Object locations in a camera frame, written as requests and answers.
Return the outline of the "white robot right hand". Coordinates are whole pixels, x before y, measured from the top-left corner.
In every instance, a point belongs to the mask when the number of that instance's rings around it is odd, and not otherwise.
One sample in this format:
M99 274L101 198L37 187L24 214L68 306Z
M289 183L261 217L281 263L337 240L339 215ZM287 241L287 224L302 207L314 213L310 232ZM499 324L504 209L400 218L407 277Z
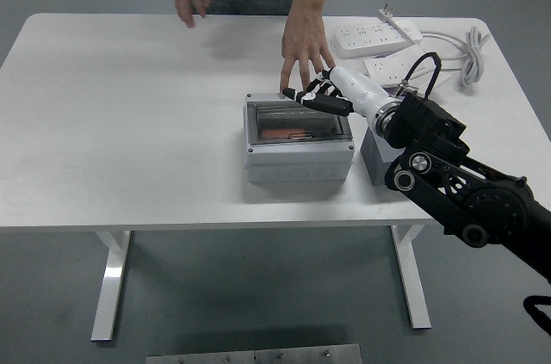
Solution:
M399 106L399 100L372 79L342 66L322 70L309 83L306 91L286 88L282 93L300 105L319 112L340 116L357 113L368 120L377 120Z

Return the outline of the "person's left hand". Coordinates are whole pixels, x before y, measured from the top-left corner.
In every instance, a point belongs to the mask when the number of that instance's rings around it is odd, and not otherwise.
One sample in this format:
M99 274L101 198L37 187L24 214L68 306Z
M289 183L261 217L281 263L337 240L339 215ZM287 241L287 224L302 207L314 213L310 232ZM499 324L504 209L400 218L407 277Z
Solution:
M325 24L318 9L293 5L289 11L282 35L283 66L280 91L289 88L295 65L299 67L302 87L310 80L310 66L316 73L335 66L325 34Z

